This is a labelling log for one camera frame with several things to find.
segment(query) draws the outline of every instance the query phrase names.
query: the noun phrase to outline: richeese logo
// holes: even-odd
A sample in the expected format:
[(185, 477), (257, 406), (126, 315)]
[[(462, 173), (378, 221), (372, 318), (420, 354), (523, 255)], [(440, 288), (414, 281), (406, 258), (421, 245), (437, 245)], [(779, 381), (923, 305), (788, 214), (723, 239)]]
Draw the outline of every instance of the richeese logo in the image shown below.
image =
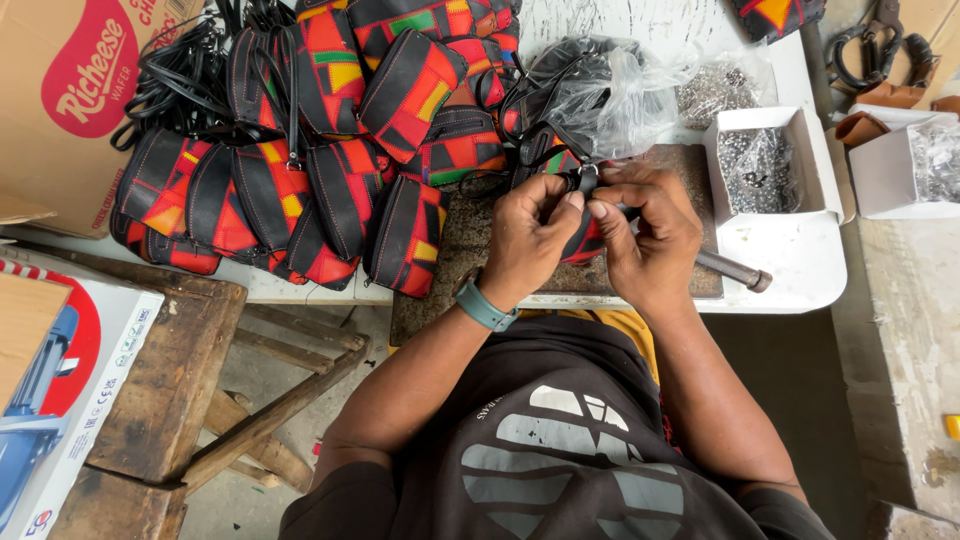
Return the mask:
[(47, 114), (73, 135), (107, 135), (133, 97), (138, 56), (120, 3), (87, 0), (80, 23), (43, 77), (40, 99)]

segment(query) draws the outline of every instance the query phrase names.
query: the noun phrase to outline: black t-shirt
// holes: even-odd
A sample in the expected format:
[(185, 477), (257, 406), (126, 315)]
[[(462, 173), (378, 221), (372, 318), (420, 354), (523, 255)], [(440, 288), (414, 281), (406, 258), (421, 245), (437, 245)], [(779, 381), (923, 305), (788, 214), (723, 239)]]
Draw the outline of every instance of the black t-shirt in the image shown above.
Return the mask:
[(634, 343), (544, 315), (492, 336), (395, 473), (333, 471), (283, 515), (280, 538), (828, 540), (775, 489), (734, 501), (663, 438)]

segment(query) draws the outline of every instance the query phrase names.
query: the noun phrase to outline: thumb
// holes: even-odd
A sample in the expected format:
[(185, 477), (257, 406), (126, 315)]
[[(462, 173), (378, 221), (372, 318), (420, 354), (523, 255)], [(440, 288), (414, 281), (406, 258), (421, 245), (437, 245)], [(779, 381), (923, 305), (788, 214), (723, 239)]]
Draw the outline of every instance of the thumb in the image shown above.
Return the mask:
[(584, 194), (580, 191), (570, 191), (550, 212), (550, 220), (542, 230), (548, 236), (561, 238), (563, 242), (567, 242), (577, 229), (580, 229), (583, 214)]
[(618, 261), (631, 257), (636, 251), (636, 240), (623, 212), (598, 199), (591, 200), (588, 206), (607, 242), (607, 258)]

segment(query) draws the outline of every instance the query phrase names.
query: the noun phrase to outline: wristwatch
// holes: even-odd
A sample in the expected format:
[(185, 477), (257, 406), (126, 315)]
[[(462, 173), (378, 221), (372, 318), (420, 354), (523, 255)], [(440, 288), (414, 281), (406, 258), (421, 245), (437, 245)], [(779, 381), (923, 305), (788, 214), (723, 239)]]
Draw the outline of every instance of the wristwatch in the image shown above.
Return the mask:
[(483, 275), (483, 267), (477, 266), (464, 274), (453, 288), (457, 304), (476, 322), (492, 331), (505, 331), (516, 320), (520, 310), (514, 307), (504, 313), (493, 306), (477, 289), (476, 281)]

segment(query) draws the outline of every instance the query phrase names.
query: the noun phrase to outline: plastic bag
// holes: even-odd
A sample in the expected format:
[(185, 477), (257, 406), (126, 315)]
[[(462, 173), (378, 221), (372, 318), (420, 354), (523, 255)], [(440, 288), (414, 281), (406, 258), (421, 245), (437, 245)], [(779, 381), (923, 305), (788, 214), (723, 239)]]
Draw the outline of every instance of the plastic bag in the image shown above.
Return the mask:
[(920, 199), (960, 203), (960, 123), (909, 126), (907, 137)]
[(666, 63), (630, 39), (568, 37), (544, 51), (530, 77), (547, 85), (565, 70), (543, 119), (585, 140), (578, 142), (595, 159), (622, 159), (643, 154), (676, 125), (674, 86), (690, 81), (699, 59), (694, 46)]
[(720, 172), (734, 213), (791, 213), (804, 194), (783, 128), (720, 132)]
[(677, 89), (684, 125), (706, 129), (723, 110), (777, 104), (777, 85), (766, 41), (727, 51), (704, 61), (688, 84)]

